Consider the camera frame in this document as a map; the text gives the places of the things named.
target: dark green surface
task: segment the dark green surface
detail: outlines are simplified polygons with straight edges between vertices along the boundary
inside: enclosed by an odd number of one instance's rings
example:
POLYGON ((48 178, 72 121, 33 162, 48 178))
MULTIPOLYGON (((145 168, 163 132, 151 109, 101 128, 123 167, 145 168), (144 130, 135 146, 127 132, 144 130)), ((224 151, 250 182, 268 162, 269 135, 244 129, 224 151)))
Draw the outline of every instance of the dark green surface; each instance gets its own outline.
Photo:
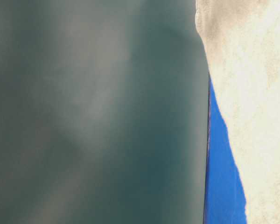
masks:
POLYGON ((202 223, 194 5, 0 0, 0 224, 202 223))

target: white fabric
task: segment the white fabric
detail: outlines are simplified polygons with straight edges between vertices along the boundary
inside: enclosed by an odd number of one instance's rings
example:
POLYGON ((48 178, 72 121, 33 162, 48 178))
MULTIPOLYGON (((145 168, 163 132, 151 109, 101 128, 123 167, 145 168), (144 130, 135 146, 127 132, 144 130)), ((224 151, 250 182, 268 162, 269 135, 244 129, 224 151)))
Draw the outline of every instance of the white fabric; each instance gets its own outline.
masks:
POLYGON ((280 224, 280 0, 197 0, 249 224, 280 224))

